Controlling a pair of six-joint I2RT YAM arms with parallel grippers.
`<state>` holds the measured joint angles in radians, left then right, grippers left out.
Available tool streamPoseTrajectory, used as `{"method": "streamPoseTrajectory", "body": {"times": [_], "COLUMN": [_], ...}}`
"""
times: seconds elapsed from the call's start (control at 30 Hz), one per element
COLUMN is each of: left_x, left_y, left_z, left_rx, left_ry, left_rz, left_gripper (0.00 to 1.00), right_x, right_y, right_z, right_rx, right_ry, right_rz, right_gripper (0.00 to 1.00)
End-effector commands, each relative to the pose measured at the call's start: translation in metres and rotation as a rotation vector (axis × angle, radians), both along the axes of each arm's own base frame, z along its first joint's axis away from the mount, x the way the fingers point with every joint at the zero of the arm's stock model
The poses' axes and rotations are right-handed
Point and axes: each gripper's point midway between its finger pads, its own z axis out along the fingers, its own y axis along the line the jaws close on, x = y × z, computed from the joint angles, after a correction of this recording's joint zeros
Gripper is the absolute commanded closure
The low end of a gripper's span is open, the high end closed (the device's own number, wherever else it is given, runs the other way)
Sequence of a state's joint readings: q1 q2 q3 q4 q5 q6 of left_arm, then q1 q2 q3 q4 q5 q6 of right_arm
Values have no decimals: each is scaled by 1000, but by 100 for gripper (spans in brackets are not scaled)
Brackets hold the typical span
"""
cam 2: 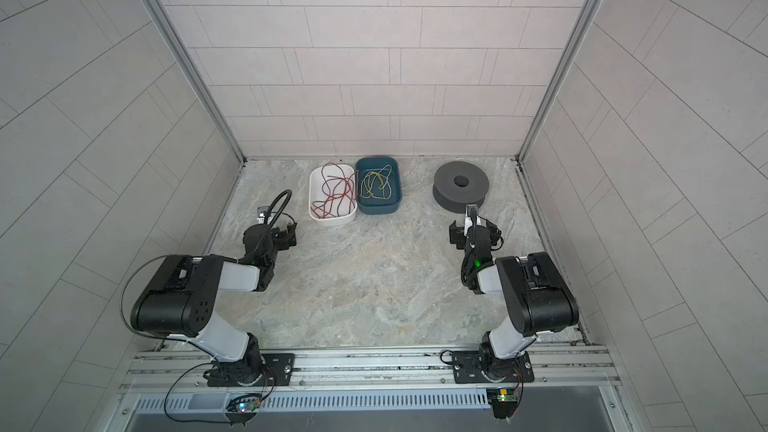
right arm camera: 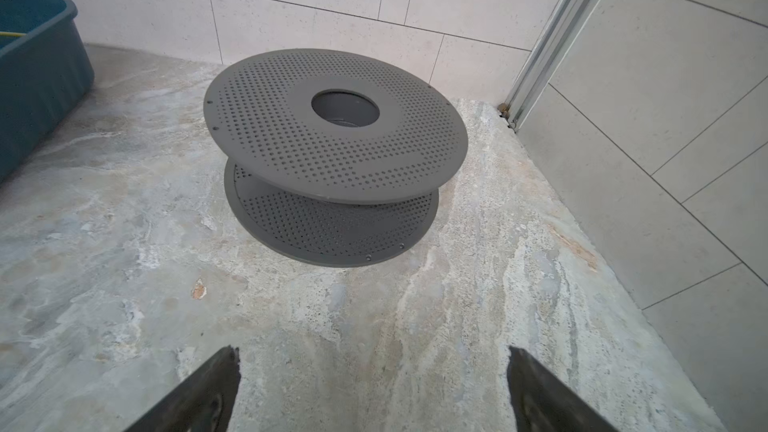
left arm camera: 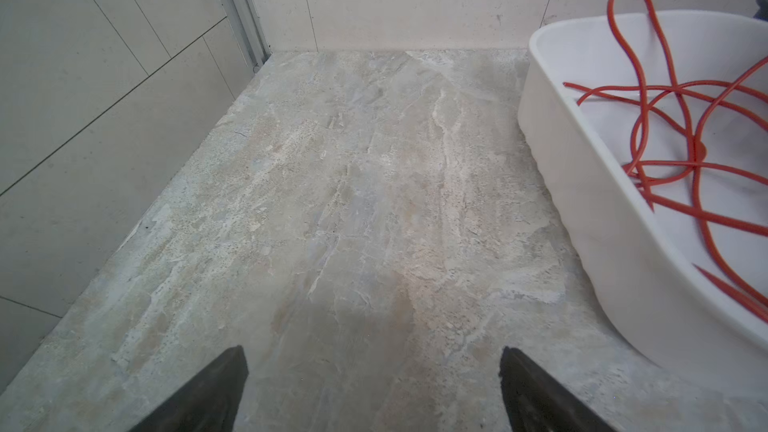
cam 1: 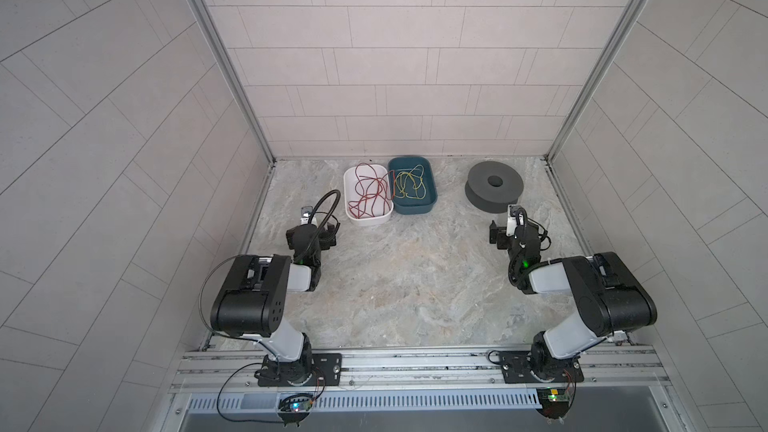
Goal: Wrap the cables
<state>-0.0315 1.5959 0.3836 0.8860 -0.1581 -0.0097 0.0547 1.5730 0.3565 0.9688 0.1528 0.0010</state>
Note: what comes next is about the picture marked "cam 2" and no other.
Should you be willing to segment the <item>dark grey cable spool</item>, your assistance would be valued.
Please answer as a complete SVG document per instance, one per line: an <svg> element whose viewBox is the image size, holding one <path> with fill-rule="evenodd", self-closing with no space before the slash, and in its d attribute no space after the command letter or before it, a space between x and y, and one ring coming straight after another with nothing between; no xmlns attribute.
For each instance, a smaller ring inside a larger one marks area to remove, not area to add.
<svg viewBox="0 0 768 432"><path fill-rule="evenodd" d="M468 205L481 207L490 189L487 174L465 161L441 165L434 175L433 197L444 209L463 214Z"/></svg>

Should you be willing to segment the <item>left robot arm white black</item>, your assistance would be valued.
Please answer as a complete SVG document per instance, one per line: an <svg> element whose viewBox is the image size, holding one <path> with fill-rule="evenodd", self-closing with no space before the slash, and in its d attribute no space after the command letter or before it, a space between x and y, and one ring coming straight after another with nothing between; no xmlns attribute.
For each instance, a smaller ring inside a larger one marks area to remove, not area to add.
<svg viewBox="0 0 768 432"><path fill-rule="evenodd" d="M166 255L134 303L129 328L136 333L186 342L211 357L203 373L210 387L287 386L295 356L261 352L258 339L215 311L221 292L264 292L280 251L297 245L296 221L277 221L292 191L282 191L261 210L260 222L243 234L244 256Z"/></svg>

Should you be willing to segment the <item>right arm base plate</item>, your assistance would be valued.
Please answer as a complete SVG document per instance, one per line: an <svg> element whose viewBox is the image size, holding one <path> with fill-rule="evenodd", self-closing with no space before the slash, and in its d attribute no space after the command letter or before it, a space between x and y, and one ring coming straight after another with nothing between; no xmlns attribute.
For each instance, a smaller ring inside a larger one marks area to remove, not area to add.
<svg viewBox="0 0 768 432"><path fill-rule="evenodd" d="M535 381L527 352L516 358L498 359L492 353L455 351L451 362L457 384L516 383L519 380L527 384Z"/></svg>

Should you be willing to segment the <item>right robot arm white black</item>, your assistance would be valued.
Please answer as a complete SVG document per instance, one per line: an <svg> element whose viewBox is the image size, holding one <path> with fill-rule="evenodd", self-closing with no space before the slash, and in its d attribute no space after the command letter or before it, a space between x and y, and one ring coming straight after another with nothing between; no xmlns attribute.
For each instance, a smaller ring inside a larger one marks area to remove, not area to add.
<svg viewBox="0 0 768 432"><path fill-rule="evenodd" d="M541 333L560 332L579 319L576 300L546 252L495 258L503 237L496 224L466 207L462 225L449 226L449 241L464 251L462 285L477 295L499 293L506 315L485 333L477 351L451 351L441 361L458 383L529 383L534 380L527 349Z"/></svg>

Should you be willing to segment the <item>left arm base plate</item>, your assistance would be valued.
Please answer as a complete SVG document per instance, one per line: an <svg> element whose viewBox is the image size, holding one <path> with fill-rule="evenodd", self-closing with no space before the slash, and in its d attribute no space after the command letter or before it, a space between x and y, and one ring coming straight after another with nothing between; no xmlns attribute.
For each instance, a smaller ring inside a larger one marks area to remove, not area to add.
<svg viewBox="0 0 768 432"><path fill-rule="evenodd" d="M209 387L271 387L290 383L295 355L246 355L236 362L217 362L203 373Z"/></svg>

